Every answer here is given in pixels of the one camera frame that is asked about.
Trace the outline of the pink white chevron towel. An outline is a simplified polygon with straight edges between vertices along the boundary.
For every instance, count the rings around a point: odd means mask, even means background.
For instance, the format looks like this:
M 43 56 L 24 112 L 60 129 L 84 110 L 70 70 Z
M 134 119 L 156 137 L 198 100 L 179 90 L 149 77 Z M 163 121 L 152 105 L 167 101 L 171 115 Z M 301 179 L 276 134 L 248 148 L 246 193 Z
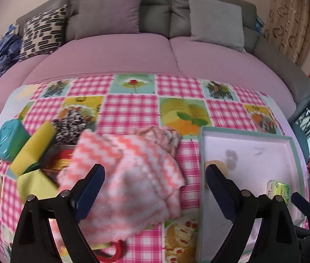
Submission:
M 180 188 L 185 179 L 173 156 L 153 140 L 84 130 L 58 177 L 59 191 L 72 189 L 94 164 L 105 168 L 105 181 L 88 216 L 79 223 L 91 246 L 125 240 L 181 215 Z

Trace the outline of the pink patterned cloth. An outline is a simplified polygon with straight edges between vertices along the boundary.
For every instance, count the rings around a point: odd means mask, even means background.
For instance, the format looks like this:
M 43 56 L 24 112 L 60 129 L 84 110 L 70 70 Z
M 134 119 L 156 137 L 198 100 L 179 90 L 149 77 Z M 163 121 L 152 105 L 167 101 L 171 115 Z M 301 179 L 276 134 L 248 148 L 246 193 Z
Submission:
M 160 146 L 175 158 L 182 136 L 177 130 L 170 126 L 158 127 L 155 125 L 143 128 L 131 129 L 129 134 L 142 136 Z

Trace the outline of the lime green cloth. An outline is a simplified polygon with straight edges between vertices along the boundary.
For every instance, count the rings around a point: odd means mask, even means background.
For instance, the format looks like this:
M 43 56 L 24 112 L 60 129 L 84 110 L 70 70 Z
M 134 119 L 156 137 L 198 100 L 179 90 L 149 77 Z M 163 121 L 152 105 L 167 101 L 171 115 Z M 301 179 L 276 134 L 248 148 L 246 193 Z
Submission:
M 22 203 L 25 203 L 31 194 L 38 199 L 54 198 L 58 194 L 57 186 L 42 170 L 34 170 L 19 176 L 16 185 Z

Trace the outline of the green tissue pack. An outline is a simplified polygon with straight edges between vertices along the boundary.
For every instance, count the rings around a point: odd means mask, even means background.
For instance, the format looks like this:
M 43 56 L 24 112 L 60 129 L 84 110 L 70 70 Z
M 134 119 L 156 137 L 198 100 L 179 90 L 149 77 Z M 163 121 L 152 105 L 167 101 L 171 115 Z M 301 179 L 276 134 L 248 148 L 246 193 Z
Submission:
M 290 195 L 290 187 L 286 183 L 278 182 L 275 180 L 271 180 L 267 183 L 267 196 L 270 199 L 273 199 L 274 196 L 280 195 L 286 205 L 289 205 L 289 195 Z

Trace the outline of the blue crumpled clothes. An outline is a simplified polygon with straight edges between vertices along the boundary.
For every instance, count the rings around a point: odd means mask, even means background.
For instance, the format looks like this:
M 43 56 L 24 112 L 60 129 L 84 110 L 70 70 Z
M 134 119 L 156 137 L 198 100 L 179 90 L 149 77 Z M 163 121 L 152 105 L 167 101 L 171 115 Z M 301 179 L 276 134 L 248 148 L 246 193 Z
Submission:
M 19 25 L 11 24 L 0 39 L 0 78 L 19 60 L 22 38 L 18 32 Z

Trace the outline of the clear plastic snack box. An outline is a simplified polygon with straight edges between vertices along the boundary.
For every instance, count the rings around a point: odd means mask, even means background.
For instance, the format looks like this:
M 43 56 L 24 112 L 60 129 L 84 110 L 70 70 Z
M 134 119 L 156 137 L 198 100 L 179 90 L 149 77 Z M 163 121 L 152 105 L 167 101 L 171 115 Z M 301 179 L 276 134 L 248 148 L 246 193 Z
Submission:
M 54 144 L 40 159 L 40 169 L 57 186 L 60 172 L 68 167 L 76 146 Z

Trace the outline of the grey sofa pink cover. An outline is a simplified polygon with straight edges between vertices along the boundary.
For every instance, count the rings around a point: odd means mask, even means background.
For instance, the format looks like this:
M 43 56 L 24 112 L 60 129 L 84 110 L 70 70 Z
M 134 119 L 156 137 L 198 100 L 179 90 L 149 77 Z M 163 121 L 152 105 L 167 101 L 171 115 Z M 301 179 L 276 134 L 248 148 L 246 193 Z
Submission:
M 0 113 L 18 87 L 105 73 L 153 73 L 197 77 L 262 91 L 287 119 L 310 103 L 310 79 L 255 29 L 256 6 L 241 7 L 245 52 L 191 40 L 188 0 L 142 0 L 140 31 L 76 39 L 80 0 L 48 0 L 16 20 L 19 27 L 45 11 L 67 5 L 62 46 L 53 53 L 15 63 L 0 79 Z

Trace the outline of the white tray teal rim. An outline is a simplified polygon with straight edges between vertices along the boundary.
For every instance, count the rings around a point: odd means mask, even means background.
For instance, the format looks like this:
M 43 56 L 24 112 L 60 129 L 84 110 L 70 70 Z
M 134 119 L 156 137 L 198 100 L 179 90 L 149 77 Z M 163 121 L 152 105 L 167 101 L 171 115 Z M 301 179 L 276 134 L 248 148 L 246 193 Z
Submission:
M 232 223 L 225 219 L 206 186 L 205 164 L 221 161 L 227 178 L 239 189 L 256 197 L 267 193 L 267 184 L 278 181 L 289 185 L 289 192 L 307 195 L 305 161 L 291 137 L 260 132 L 204 126 L 199 132 L 199 232 L 198 262 L 210 262 L 228 235 Z

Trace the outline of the purple grey cushion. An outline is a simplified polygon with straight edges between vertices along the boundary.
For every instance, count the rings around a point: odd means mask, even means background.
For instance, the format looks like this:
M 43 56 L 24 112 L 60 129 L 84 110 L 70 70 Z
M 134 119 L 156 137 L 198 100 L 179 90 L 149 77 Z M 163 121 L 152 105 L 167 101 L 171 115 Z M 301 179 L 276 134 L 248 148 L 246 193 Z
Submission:
M 137 34 L 141 0 L 70 0 L 66 41 L 105 34 Z

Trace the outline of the black white patterned cushion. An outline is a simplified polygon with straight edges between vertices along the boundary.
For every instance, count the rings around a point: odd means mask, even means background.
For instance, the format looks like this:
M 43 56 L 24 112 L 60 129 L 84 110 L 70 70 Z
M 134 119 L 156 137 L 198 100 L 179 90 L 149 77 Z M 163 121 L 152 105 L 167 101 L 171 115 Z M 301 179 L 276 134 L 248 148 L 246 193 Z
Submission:
M 68 4 L 28 18 L 23 27 L 19 61 L 42 54 L 51 54 L 63 42 Z

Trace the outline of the leopard print scrunchie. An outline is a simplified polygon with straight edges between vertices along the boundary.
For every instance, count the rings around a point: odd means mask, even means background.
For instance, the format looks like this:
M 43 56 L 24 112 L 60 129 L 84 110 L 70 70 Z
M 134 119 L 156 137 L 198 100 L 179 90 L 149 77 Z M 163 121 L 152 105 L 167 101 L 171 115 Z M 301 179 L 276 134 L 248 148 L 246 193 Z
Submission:
M 76 109 L 69 109 L 62 119 L 52 122 L 56 130 L 55 143 L 61 145 L 76 145 L 83 130 L 86 129 L 86 120 Z

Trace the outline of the yellow green sponge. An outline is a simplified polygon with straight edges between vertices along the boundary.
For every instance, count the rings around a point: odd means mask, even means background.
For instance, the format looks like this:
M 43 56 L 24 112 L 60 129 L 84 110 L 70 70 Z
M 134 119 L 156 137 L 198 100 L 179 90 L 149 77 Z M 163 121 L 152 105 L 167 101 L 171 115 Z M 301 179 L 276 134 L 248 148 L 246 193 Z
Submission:
M 56 135 L 56 129 L 49 121 L 45 121 L 27 140 L 18 155 L 10 164 L 15 177 L 39 168 L 39 161 L 48 150 Z

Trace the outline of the teal plastic toy box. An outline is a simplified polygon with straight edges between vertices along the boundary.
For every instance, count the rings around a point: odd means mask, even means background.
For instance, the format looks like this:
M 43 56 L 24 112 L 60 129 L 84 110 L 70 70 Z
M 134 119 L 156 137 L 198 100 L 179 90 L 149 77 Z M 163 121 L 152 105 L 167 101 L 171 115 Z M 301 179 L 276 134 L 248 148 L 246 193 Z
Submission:
M 3 123 L 0 128 L 0 160 L 11 163 L 28 139 L 30 134 L 20 120 L 12 119 Z

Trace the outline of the beige patterned curtain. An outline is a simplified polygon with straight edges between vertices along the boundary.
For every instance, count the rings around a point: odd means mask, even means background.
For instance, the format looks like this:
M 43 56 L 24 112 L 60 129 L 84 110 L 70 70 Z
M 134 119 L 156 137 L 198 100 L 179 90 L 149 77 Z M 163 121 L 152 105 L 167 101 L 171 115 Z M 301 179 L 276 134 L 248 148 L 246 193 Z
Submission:
M 272 0 L 264 37 L 310 78 L 310 0 Z

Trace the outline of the pink checkered tablecloth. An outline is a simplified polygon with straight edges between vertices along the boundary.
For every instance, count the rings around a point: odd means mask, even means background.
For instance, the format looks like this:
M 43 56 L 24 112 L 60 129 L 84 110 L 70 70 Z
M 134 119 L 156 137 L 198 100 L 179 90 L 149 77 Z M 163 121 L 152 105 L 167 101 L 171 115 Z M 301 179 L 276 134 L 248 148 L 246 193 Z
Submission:
M 129 134 L 149 126 L 169 126 L 182 136 L 176 160 L 187 181 L 184 208 L 198 205 L 199 130 L 204 126 L 259 132 L 297 139 L 278 105 L 268 95 L 224 84 L 230 97 L 212 97 L 210 82 L 152 74 L 107 74 L 23 85 L 11 93 L 0 113 L 18 119 L 28 133 L 46 121 L 78 111 L 97 134 Z M 22 210 L 16 178 L 0 160 L 0 261 L 10 259 L 13 234 Z

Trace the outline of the light grey cushion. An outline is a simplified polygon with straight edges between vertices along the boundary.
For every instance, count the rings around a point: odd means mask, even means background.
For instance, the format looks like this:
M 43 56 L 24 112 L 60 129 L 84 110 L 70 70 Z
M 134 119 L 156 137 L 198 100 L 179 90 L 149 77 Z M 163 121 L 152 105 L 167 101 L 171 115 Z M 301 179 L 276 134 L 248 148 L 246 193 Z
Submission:
M 191 40 L 245 53 L 242 8 L 218 0 L 188 0 Z

